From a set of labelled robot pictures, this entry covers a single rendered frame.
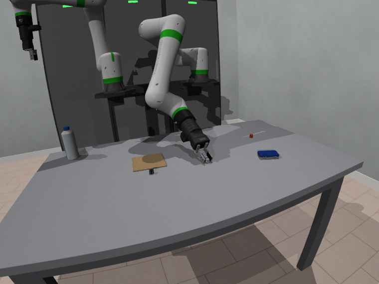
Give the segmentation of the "grey bottle with blue cap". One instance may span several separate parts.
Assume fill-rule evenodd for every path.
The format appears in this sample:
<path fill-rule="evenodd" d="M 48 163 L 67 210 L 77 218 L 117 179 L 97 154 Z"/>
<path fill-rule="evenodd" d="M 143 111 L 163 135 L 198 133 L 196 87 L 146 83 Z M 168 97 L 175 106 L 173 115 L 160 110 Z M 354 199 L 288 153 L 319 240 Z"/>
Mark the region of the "grey bottle with blue cap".
<path fill-rule="evenodd" d="M 74 160 L 79 157 L 79 152 L 74 136 L 74 131 L 70 130 L 69 126 L 63 127 L 64 131 L 61 133 L 64 147 L 66 150 L 68 160 Z"/>

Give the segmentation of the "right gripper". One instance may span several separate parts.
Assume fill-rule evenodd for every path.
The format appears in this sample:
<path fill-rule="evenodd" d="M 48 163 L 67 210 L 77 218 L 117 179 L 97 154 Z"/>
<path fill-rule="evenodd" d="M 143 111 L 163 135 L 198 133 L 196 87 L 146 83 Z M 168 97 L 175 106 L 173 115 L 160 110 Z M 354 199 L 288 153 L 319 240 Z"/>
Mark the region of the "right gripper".
<path fill-rule="evenodd" d="M 32 16 L 30 15 L 18 15 L 15 17 L 16 26 L 19 29 L 20 39 L 22 40 L 22 48 L 24 51 L 29 51 L 31 60 L 38 60 L 37 50 L 34 50 L 32 43 L 33 31 L 41 30 L 41 26 L 33 25 Z"/>

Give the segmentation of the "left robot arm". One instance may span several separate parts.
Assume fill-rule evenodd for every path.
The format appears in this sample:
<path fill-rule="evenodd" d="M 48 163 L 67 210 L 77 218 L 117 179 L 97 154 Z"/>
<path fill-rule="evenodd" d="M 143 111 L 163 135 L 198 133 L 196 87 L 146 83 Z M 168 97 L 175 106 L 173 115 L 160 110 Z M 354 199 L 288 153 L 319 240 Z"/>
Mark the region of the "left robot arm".
<path fill-rule="evenodd" d="M 138 29 L 142 39 L 158 48 L 145 101 L 148 106 L 168 114 L 173 120 L 178 111 L 188 109 L 183 98 L 169 92 L 173 66 L 190 66 L 190 83 L 210 82 L 208 50 L 180 49 L 185 29 L 185 20 L 177 14 L 146 19 Z"/>

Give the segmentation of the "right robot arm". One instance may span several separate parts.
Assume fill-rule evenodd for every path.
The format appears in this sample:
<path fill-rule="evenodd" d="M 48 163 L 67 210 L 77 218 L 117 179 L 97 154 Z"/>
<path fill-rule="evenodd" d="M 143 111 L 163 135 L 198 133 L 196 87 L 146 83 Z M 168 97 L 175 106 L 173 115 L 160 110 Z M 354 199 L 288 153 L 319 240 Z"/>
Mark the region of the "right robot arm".
<path fill-rule="evenodd" d="M 123 83 L 121 55 L 111 52 L 106 37 L 102 7 L 107 0 L 9 0 L 15 16 L 31 15 L 31 6 L 35 3 L 60 4 L 83 7 L 94 44 L 96 65 L 102 73 L 104 94 L 126 90 Z"/>

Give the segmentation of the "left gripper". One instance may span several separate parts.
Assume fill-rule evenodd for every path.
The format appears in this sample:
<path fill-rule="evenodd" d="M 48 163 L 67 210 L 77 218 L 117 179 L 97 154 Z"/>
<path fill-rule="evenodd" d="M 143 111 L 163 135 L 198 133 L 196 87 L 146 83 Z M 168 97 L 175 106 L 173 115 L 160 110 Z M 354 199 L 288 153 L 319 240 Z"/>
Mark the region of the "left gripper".
<path fill-rule="evenodd" d="M 210 142 L 209 138 L 202 132 L 199 125 L 196 123 L 197 118 L 188 109 L 182 109 L 178 111 L 174 116 L 174 122 L 181 130 L 181 140 L 183 142 L 190 141 L 192 148 L 195 153 L 198 154 L 203 163 L 205 163 L 205 157 L 199 151 L 199 149 L 204 148 L 203 151 L 206 153 L 207 157 L 211 161 L 213 156 L 208 151 L 207 147 Z"/>

